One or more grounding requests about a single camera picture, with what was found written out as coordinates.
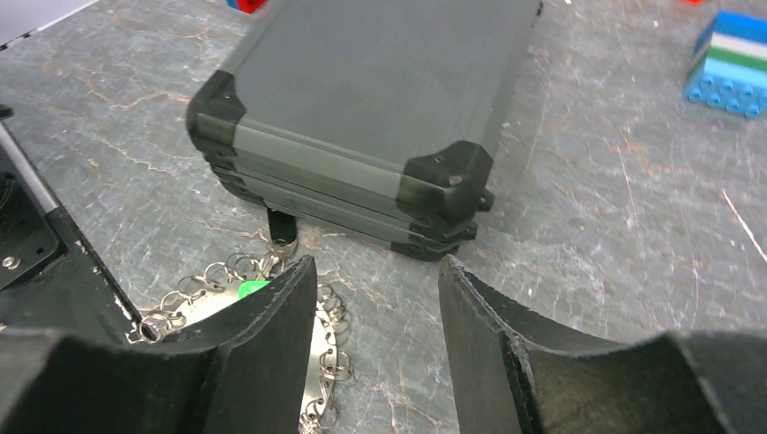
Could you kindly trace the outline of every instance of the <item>tabletop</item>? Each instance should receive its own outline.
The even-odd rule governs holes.
[[[546,0],[489,188],[458,253],[561,323],[623,342],[669,328],[764,328],[767,119],[685,103],[717,6],[761,0]],[[257,16],[223,0],[100,0],[0,53],[7,122],[139,307],[235,251],[263,209],[218,184],[185,108]],[[355,380],[333,432],[458,432],[438,265],[301,222],[352,316]]]

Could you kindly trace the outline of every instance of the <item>red object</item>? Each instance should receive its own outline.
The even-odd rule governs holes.
[[[252,14],[259,9],[261,9],[262,6],[266,4],[269,0],[236,0],[237,1],[237,8],[243,11],[246,14]]]

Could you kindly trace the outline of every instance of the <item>green object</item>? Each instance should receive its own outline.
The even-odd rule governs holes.
[[[267,285],[269,285],[268,280],[248,280],[247,282],[242,282],[240,287],[237,288],[237,298],[243,299]]]

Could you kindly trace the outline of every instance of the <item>lego stud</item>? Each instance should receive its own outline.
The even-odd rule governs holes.
[[[741,89],[740,93],[741,99],[751,99],[753,98],[753,88],[751,86],[745,86]]]
[[[698,88],[693,88],[687,91],[687,99],[693,102],[701,102],[703,100],[703,92]]]
[[[759,108],[759,106],[756,104],[748,106],[744,113],[744,115],[749,119],[757,118],[760,114],[762,114],[762,109]]]
[[[730,99],[727,101],[727,105],[724,106],[724,109],[727,110],[728,113],[737,113],[741,110],[741,102],[735,98]]]
[[[700,79],[700,87],[703,89],[709,89],[712,86],[714,86],[714,77],[711,77],[710,75],[705,75],[701,77]]]
[[[705,103],[708,104],[708,107],[719,107],[722,105],[722,97],[716,93],[712,94],[710,97],[708,97]]]
[[[732,94],[733,94],[733,90],[734,90],[734,87],[735,87],[735,85],[734,85],[734,84],[733,84],[731,81],[727,80],[727,81],[724,81],[724,82],[723,82],[723,83],[722,83],[722,84],[719,86],[719,90],[720,90],[720,91],[721,91],[723,94],[725,94],[725,95],[732,95]]]

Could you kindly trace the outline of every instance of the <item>black object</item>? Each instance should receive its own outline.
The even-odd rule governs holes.
[[[0,334],[0,434],[295,434],[314,260],[154,346]]]
[[[538,315],[452,257],[439,287],[461,432],[767,432],[767,333],[624,345]]]
[[[245,200],[439,259],[493,205],[538,14],[540,0],[274,0],[190,101],[190,138]]]
[[[2,121],[0,177],[0,323],[127,342],[140,314]]]

